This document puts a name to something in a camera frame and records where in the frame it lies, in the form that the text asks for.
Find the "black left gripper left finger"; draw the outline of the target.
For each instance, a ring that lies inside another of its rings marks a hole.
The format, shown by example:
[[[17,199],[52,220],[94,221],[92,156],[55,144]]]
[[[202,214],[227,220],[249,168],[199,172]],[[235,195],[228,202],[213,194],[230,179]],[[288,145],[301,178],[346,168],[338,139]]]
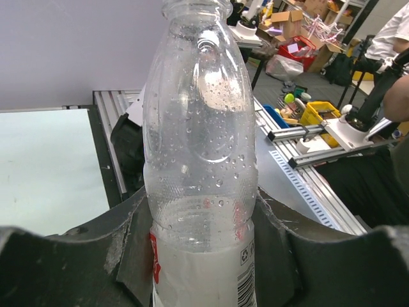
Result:
[[[149,306],[146,191],[62,235],[1,228],[2,306]]]

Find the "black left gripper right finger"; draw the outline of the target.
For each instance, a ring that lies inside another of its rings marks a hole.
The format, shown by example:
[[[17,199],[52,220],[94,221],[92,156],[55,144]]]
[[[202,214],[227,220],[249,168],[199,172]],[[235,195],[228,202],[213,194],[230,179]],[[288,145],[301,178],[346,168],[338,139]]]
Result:
[[[256,195],[259,306],[407,306],[408,228],[350,235]]]

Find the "clear water bottle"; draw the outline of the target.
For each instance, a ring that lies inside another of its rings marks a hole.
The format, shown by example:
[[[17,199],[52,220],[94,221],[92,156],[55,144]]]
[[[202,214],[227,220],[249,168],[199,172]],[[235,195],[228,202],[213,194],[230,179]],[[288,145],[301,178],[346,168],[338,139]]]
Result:
[[[162,5],[143,101],[154,306],[256,305],[256,114],[231,10]]]

